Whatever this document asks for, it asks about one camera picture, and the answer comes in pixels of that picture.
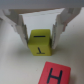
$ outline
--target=red block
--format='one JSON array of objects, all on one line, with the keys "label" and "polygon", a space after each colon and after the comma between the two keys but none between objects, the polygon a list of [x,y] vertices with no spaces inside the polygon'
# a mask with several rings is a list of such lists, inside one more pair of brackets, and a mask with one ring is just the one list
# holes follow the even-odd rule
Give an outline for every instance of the red block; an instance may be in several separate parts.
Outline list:
[{"label": "red block", "polygon": [[46,62],[38,84],[68,84],[71,68]]}]

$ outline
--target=white table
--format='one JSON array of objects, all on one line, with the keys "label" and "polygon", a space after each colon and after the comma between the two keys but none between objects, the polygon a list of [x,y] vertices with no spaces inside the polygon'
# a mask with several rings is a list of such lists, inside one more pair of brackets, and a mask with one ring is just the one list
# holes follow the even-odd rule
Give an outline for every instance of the white table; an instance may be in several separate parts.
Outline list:
[{"label": "white table", "polygon": [[[51,29],[62,11],[25,14],[28,36],[32,29]],[[38,84],[46,61],[71,67],[70,84],[84,83],[84,8],[68,24],[52,56],[33,56],[19,35],[3,22],[0,28],[0,84]]]}]

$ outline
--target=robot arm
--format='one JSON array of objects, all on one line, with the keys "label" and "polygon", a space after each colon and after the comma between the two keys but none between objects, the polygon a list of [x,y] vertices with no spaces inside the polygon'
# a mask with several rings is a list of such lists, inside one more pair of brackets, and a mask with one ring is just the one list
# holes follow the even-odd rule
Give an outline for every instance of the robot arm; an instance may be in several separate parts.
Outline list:
[{"label": "robot arm", "polygon": [[[53,25],[52,49],[56,48],[60,34],[65,30],[66,25],[80,13],[80,10],[81,8],[65,8],[62,13],[57,16],[56,23]],[[13,26],[15,31],[20,35],[24,45],[27,46],[27,28],[22,16],[17,14],[14,10],[0,10],[0,18]]]}]

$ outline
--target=block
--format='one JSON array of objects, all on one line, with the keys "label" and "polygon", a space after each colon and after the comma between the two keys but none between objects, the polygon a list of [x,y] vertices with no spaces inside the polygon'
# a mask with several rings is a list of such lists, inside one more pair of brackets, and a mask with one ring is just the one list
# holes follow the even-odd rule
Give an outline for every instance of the block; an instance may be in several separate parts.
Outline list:
[{"label": "block", "polygon": [[36,29],[31,31],[28,47],[34,56],[51,56],[50,30]]},{"label": "block", "polygon": [[68,84],[71,68],[46,62],[38,84]]}]

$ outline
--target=letter on yellow block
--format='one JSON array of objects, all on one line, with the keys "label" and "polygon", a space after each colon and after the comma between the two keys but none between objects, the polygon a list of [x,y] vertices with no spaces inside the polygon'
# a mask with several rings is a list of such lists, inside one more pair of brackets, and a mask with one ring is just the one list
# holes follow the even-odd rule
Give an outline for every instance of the letter on yellow block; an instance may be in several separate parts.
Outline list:
[{"label": "letter on yellow block", "polygon": [[35,56],[50,56],[50,30],[36,29],[31,31],[28,47]]}]

